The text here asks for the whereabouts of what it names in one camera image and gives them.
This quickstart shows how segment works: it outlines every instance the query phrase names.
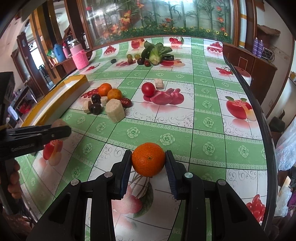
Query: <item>blue bottle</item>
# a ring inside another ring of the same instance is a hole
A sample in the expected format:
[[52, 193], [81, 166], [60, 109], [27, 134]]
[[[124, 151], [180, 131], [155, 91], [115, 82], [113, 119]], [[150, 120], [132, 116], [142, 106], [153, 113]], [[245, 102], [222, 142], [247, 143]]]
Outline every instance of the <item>blue bottle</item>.
[[57, 61], [59, 63], [66, 60], [66, 56], [64, 54], [63, 47], [61, 45], [59, 45], [59, 44], [54, 45], [54, 54], [55, 54]]

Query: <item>door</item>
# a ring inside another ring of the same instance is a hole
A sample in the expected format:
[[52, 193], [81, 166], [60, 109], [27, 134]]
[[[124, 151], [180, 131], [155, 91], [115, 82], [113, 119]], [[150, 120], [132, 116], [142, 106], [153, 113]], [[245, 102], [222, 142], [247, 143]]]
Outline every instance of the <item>door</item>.
[[31, 82], [37, 87], [38, 92], [35, 94], [36, 98], [47, 95], [49, 89], [43, 80], [39, 70], [37, 69], [34, 60], [30, 53], [30, 48], [27, 42], [27, 38], [24, 32], [17, 36], [17, 45], [20, 50], [20, 54], [25, 62], [28, 72], [31, 76]]

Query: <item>metal screw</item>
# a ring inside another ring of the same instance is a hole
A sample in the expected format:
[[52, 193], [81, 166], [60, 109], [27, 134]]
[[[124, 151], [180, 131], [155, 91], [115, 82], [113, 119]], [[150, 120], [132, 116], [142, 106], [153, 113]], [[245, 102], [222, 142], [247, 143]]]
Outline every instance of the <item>metal screw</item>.
[[192, 174], [191, 172], [186, 172], [186, 173], [184, 174], [184, 176], [185, 176], [186, 178], [192, 178], [192, 177], [193, 177], [193, 174]]
[[72, 181], [71, 181], [71, 185], [72, 186], [75, 186], [75, 185], [77, 185], [79, 183], [79, 180], [78, 179], [73, 179]]
[[113, 173], [112, 172], [105, 172], [104, 173], [104, 176], [105, 177], [112, 177], [113, 176]]
[[219, 179], [218, 180], [218, 184], [220, 184], [221, 186], [225, 186], [226, 185], [226, 181], [223, 179]]

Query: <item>green vegetable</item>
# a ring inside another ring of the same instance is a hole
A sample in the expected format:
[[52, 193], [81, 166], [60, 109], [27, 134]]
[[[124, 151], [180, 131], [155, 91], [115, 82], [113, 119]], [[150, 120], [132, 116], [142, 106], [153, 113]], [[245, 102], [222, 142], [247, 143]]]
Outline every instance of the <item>green vegetable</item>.
[[168, 54], [169, 52], [172, 52], [172, 49], [170, 47], [164, 47], [162, 43], [155, 45], [145, 41], [144, 47], [145, 49], [143, 50], [141, 57], [143, 59], [148, 58], [154, 65], [159, 64], [163, 57], [172, 56], [171, 54]]

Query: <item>plastic bag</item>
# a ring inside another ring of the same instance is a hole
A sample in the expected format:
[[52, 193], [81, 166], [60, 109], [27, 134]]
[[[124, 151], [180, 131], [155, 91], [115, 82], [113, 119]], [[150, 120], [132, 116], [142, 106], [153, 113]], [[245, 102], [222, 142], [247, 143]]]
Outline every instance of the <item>plastic bag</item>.
[[291, 198], [292, 193], [289, 187], [282, 187], [281, 188], [281, 195], [278, 196], [276, 200], [276, 210], [274, 216], [281, 216], [285, 217], [288, 214], [288, 206], [287, 203]]
[[276, 145], [276, 163], [286, 171], [296, 162], [296, 118], [291, 122]]

